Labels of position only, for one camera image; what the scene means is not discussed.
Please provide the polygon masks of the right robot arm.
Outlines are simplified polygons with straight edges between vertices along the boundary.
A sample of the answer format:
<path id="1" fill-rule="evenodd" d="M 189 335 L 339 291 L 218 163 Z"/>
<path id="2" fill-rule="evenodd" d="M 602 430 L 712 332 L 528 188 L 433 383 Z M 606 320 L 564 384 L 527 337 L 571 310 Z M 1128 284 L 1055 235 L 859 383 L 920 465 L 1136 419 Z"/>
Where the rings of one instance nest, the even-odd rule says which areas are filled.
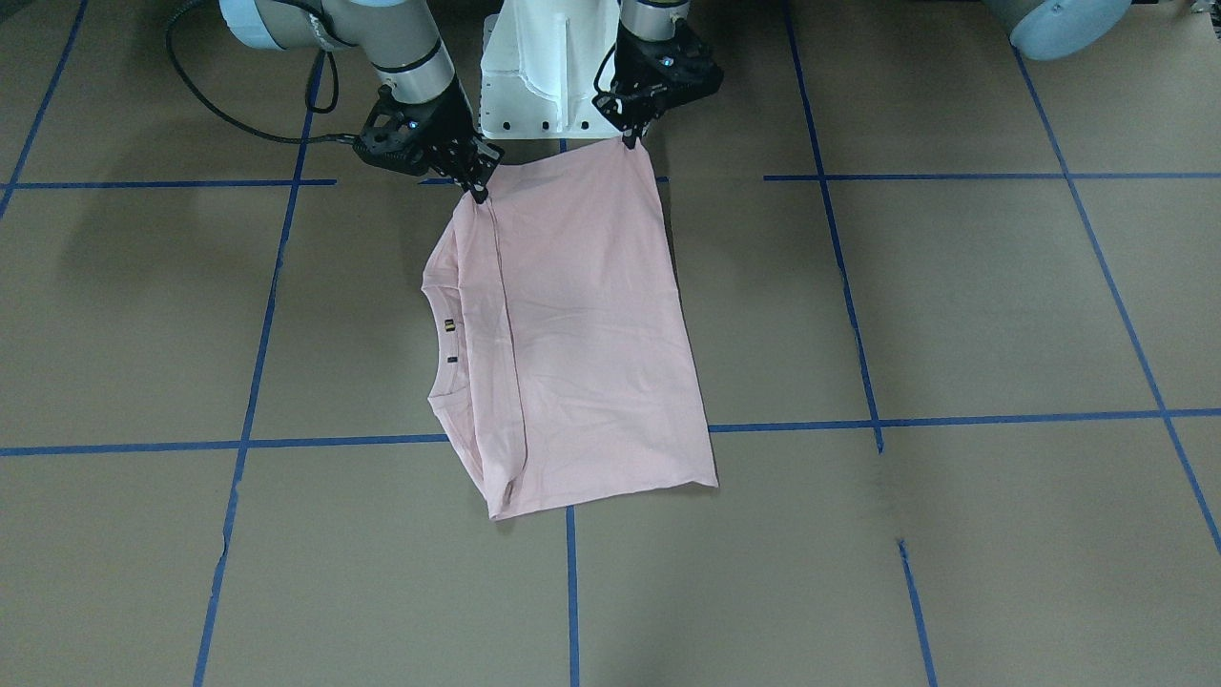
<path id="1" fill-rule="evenodd" d="M 363 162 L 398 174 L 436 173 L 475 203 L 503 151 L 477 134 L 474 113 L 431 9 L 424 1 L 222 1 L 232 35 L 259 51 L 361 51 L 379 99 L 353 135 Z"/>

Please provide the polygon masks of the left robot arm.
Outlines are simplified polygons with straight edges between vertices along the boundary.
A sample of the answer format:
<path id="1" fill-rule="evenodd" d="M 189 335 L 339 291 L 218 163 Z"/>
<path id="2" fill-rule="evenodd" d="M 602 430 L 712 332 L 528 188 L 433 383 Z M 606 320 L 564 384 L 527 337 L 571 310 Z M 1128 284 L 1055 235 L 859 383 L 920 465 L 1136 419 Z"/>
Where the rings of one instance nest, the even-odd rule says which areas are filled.
<path id="1" fill-rule="evenodd" d="M 1125 17 L 1129 1 L 985 1 L 1024 57 L 1081 52 Z M 724 71 L 690 26 L 689 1 L 621 1 L 613 48 L 593 74 L 593 109 L 632 148 L 674 109 L 714 95 Z"/>

